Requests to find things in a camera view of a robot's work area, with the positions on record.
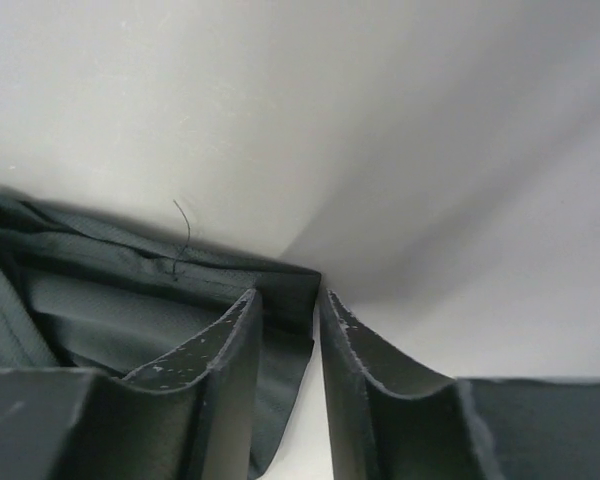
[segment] white surface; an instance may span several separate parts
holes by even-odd
[[[3,0],[0,186],[175,198],[446,373],[600,375],[600,0]],[[305,387],[266,478],[332,478]]]

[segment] dark fabric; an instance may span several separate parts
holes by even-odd
[[[279,445],[313,349],[320,274],[154,241],[0,195],[0,367],[89,366],[123,377],[218,319],[247,289],[264,334],[250,478]]]

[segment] black thread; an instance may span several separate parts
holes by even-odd
[[[185,215],[184,211],[182,210],[182,208],[180,207],[180,205],[178,205],[178,202],[176,202],[174,200],[173,203],[176,205],[176,207],[178,207],[178,210],[180,210],[180,213],[182,214],[182,218],[184,218],[184,221],[187,222],[187,243],[185,243],[182,246],[182,249],[180,249],[180,252],[176,256],[176,258],[173,260],[173,271],[171,273],[173,274],[174,280],[177,282],[178,278],[176,277],[176,265],[178,264],[178,261],[182,257],[182,254],[185,252],[185,250],[187,248],[189,248],[189,242],[191,241],[191,225],[189,224],[189,219]]]

